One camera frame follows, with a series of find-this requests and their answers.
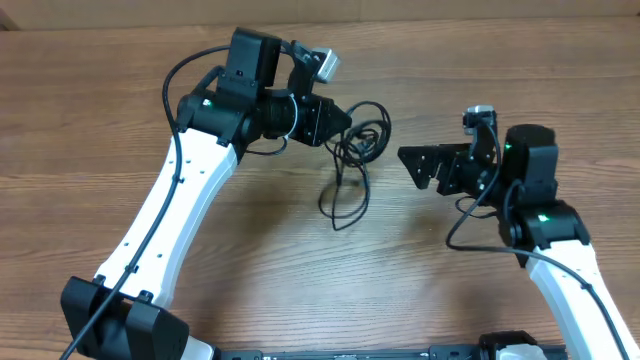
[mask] beige wall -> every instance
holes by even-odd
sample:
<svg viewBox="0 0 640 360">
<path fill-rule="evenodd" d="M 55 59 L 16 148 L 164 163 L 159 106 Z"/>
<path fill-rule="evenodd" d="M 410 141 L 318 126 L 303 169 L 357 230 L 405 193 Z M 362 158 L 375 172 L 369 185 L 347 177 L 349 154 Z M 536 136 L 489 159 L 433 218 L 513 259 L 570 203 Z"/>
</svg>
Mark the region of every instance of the beige wall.
<svg viewBox="0 0 640 360">
<path fill-rule="evenodd" d="M 640 0 L 0 0 L 19 29 L 632 16 Z"/>
</svg>

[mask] white wire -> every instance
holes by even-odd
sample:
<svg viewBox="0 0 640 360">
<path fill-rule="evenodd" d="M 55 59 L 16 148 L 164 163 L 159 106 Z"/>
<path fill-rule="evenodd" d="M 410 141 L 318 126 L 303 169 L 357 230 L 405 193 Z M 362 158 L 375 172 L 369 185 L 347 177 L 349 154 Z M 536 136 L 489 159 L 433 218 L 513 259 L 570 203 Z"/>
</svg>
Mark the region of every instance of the white wire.
<svg viewBox="0 0 640 360">
<path fill-rule="evenodd" d="M 293 95 L 293 93 L 289 94 L 289 97 L 293 102 L 294 119 L 293 119 L 293 126 L 291 127 L 291 130 L 289 131 L 289 133 L 287 133 L 287 135 L 284 136 L 284 138 L 287 140 L 289 140 L 289 136 L 293 134 L 293 132 L 296 130 L 296 126 L 298 125 L 298 103 L 296 102 L 296 98 Z"/>
</svg>

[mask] tangled black cord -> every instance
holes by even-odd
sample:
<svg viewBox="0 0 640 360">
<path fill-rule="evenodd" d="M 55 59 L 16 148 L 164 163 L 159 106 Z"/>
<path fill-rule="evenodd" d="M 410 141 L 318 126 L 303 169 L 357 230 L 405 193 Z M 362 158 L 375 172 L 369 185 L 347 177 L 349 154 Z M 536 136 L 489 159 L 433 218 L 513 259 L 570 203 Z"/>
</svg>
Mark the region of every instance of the tangled black cord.
<svg viewBox="0 0 640 360">
<path fill-rule="evenodd" d="M 325 193 L 329 188 L 334 186 L 334 184 L 328 184 L 320 193 L 320 197 L 318 198 L 318 209 L 320 209 L 322 215 L 331 219 L 331 226 L 333 226 L 333 230 L 335 231 L 346 229 L 355 224 L 362 219 L 364 214 L 367 212 L 369 200 L 371 199 L 371 184 L 369 172 L 367 171 L 367 163 L 374 161 L 382 154 L 384 149 L 387 147 L 389 137 L 391 136 L 391 117 L 389 116 L 389 112 L 387 112 L 387 109 L 385 109 L 384 106 L 375 101 L 361 101 L 350 107 L 346 111 L 346 114 L 351 116 L 356 109 L 363 105 L 371 105 L 378 108 L 381 119 L 362 122 L 347 130 L 346 133 L 340 133 L 340 140 L 337 142 L 331 142 L 333 149 L 329 146 L 329 142 L 324 143 L 325 148 L 327 148 L 331 155 L 333 155 L 333 163 L 336 168 L 336 181 L 335 192 L 331 201 L 331 212 L 327 213 L 322 205 Z M 336 215 L 336 204 L 338 201 L 340 187 L 344 180 L 345 167 L 355 168 L 360 171 L 365 193 L 362 202 L 355 210 L 347 214 Z M 359 185 L 359 182 L 354 182 L 353 184 L 357 186 Z M 336 225 L 337 219 L 348 219 L 353 216 L 356 216 L 355 219 L 348 223 L 342 226 Z"/>
</svg>

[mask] wooden table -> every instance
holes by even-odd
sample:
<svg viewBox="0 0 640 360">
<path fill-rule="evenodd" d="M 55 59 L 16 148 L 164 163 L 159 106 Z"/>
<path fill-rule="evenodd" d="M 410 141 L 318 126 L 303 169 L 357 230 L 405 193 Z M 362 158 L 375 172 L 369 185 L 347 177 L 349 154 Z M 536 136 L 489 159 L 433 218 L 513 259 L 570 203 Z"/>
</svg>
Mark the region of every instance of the wooden table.
<svg viewBox="0 0 640 360">
<path fill-rule="evenodd" d="M 225 349 L 286 351 L 473 343 L 510 329 L 560 343 L 514 257 L 446 249 L 455 197 L 417 190 L 396 158 L 402 145 L 468 141 L 460 113 L 489 103 L 501 139 L 520 123 L 555 129 L 559 196 L 587 224 L 609 290 L 640 340 L 640 19 L 257 29 L 333 47 L 343 66 L 317 92 L 343 108 L 382 102 L 393 134 L 370 165 L 369 212 L 338 233 L 316 208 L 334 177 L 324 149 L 295 143 L 278 157 L 246 156 L 182 269 L 172 311 L 192 334 Z M 228 43 L 233 30 L 0 33 L 0 357 L 53 359 L 67 345 L 64 284 L 93 276 L 162 166 L 165 74 L 191 53 Z M 186 67 L 173 103 L 224 59 Z M 282 63 L 280 84 L 291 66 Z M 500 243 L 495 220 L 469 220 L 458 239 Z"/>
</svg>

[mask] robotic arm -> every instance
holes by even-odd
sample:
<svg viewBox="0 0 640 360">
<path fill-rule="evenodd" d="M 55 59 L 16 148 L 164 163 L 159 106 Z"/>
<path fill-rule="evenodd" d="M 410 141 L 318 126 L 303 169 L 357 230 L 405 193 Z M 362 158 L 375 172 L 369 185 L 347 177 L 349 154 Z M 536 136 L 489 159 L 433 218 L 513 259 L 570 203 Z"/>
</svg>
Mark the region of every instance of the robotic arm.
<svg viewBox="0 0 640 360">
<path fill-rule="evenodd" d="M 640 358 L 638 345 L 598 270 L 587 229 L 574 208 L 556 199 L 558 146 L 553 130 L 538 125 L 510 128 L 504 160 L 494 164 L 500 149 L 493 107 L 469 108 L 463 127 L 473 136 L 470 144 L 398 151 L 419 189 L 426 189 L 435 178 L 441 195 L 465 192 L 477 199 L 472 208 L 497 209 L 500 236 L 507 248 L 453 245 L 450 237 L 455 228 L 447 245 L 456 250 L 515 253 L 547 300 L 574 359 Z M 578 274 L 584 283 L 547 258 Z"/>
<path fill-rule="evenodd" d="M 267 87 L 273 86 L 281 49 L 293 58 L 294 69 L 287 89 L 274 91 Z M 72 277 L 63 291 L 62 309 L 79 353 L 114 360 L 215 356 L 213 347 L 190 337 L 188 325 L 167 311 L 187 250 L 250 143 L 264 136 L 283 137 L 285 145 L 292 138 L 320 146 L 351 126 L 351 117 L 333 100 L 312 93 L 314 82 L 329 82 L 339 63 L 331 49 L 309 50 L 295 41 L 236 30 L 226 67 L 213 68 L 181 99 L 177 139 L 172 138 L 160 175 L 126 236 L 93 281 Z M 216 78 L 216 91 L 208 90 Z M 178 165 L 180 178 L 174 179 Z M 172 191 L 173 200 L 163 209 Z M 128 277 L 119 284 L 125 272 Z"/>
</svg>

